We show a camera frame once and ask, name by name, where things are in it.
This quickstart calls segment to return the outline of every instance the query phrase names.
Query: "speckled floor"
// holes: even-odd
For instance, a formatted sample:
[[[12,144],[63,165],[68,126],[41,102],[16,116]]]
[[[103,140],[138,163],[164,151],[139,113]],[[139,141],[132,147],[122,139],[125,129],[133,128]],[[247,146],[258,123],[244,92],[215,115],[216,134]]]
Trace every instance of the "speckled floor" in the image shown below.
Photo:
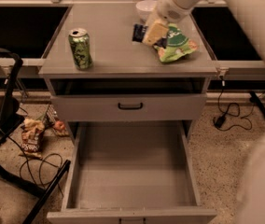
[[[255,107],[249,119],[252,122],[252,130],[247,131],[240,127],[234,127],[222,132],[213,125],[214,117],[218,117],[217,103],[208,102],[202,112],[201,118],[196,123],[189,141],[189,150],[192,157],[193,168],[197,179],[198,189],[201,194],[202,206],[214,208],[217,217],[212,224],[233,223],[236,210],[236,193],[240,178],[243,173],[245,161],[254,147],[256,141],[265,132],[265,120]],[[225,102],[234,102],[234,99],[226,99]],[[241,115],[249,114],[252,105],[243,99],[241,102]],[[36,119],[46,112],[48,105],[29,104],[22,105],[29,116]],[[240,124],[245,127],[249,122],[245,119],[228,117],[224,128],[232,124]],[[20,129],[13,133],[12,137],[20,142]],[[67,137],[55,136],[51,130],[47,130],[43,142],[43,157],[50,153],[59,153],[64,160],[71,159],[73,144]],[[19,156],[19,149],[10,141],[0,147],[0,163],[11,173],[18,175],[24,158]],[[59,159],[52,158],[52,162],[59,163]],[[39,163],[32,163],[32,170],[36,176]],[[22,175],[29,178],[26,169]],[[44,182],[54,174],[50,167],[44,167],[42,178]],[[48,210],[58,211],[62,203],[62,194],[56,189],[35,218],[34,223],[49,223],[46,219]],[[22,223],[30,209],[36,202],[32,195],[11,187],[0,180],[0,223]]]

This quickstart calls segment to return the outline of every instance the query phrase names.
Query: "drawer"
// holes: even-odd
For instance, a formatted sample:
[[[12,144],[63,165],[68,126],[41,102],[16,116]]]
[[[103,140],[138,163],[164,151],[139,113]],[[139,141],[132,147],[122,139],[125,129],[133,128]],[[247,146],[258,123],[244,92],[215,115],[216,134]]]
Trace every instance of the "drawer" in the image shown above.
[[[191,120],[198,119],[206,94],[52,97],[66,121]]]
[[[60,212],[53,224],[203,224],[186,136],[179,121],[80,125]]]

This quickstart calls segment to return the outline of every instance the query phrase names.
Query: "chip bag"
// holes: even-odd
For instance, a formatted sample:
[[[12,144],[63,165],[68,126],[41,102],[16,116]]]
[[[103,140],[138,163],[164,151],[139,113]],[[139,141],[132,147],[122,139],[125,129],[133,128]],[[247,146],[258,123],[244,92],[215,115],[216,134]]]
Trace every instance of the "chip bag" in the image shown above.
[[[167,38],[161,39],[153,47],[158,51],[162,63],[177,61],[198,48],[197,44],[184,36],[174,23],[169,24]]]

